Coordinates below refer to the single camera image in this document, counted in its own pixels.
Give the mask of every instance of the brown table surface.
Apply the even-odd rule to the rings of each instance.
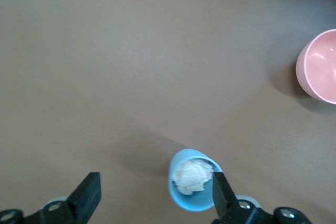
[[[90,223],[211,223],[167,190],[182,148],[238,194],[336,223],[336,106],[294,65],[336,0],[0,0],[0,209],[100,171]]]

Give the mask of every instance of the cup rim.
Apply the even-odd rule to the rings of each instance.
[[[322,97],[314,88],[313,86],[311,85],[309,79],[308,79],[308,74],[307,74],[307,57],[308,57],[308,53],[310,51],[310,48],[312,47],[312,45],[316,42],[316,40],[318,40],[319,38],[321,38],[323,35],[325,34],[328,34],[328,33],[332,33],[332,32],[335,32],[336,33],[336,29],[330,29],[330,30],[327,30],[327,31],[324,31],[322,33],[320,33],[318,36],[316,36],[309,44],[308,44],[308,47],[307,47],[307,50],[306,52],[304,53],[304,60],[303,60],[303,72],[304,72],[304,75],[305,75],[305,79],[307,81],[307,84],[309,86],[309,88],[311,89],[311,91],[317,96],[319,97],[322,101],[324,102],[327,102],[327,103],[331,103],[331,104],[336,104],[336,101],[330,101],[324,97]]]
[[[204,156],[202,156],[202,155],[191,155],[189,157],[185,157],[185,158],[181,159],[178,163],[176,163],[176,165],[174,167],[170,167],[170,170],[169,170],[168,184],[169,184],[169,192],[170,192],[170,195],[171,195],[172,199],[175,201],[175,203],[179,207],[181,207],[181,208],[183,208],[185,210],[188,210],[188,211],[192,211],[192,212],[206,211],[206,210],[212,208],[215,204],[212,201],[209,204],[205,204],[203,206],[199,206],[198,208],[188,207],[188,205],[184,204],[183,200],[181,200],[181,198],[176,194],[176,191],[174,191],[174,188],[173,188],[174,187],[174,182],[173,182],[172,178],[173,178],[173,174],[176,172],[176,170],[183,163],[185,163],[185,162],[187,162],[187,161],[189,161],[191,159],[203,159],[205,161],[208,161],[210,164],[212,164],[214,172],[223,172],[222,168],[214,160],[212,160],[211,158],[209,158],[205,154],[203,154],[203,155]]]

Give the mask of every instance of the bolt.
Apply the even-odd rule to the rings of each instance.
[[[5,214],[5,215],[2,215],[1,218],[0,218],[0,221],[6,221],[6,220],[10,220],[12,219],[12,217],[15,215],[15,212],[12,211],[12,212],[9,212],[8,214]]]
[[[294,214],[292,213],[292,211],[288,210],[288,209],[282,209],[280,210],[282,215],[287,217],[287,218],[294,218]]]
[[[251,205],[247,201],[240,201],[239,206],[243,209],[250,209]]]
[[[54,211],[56,209],[58,209],[60,207],[61,203],[60,202],[57,202],[57,203],[54,203],[54,204],[51,204],[48,208],[49,211]]]

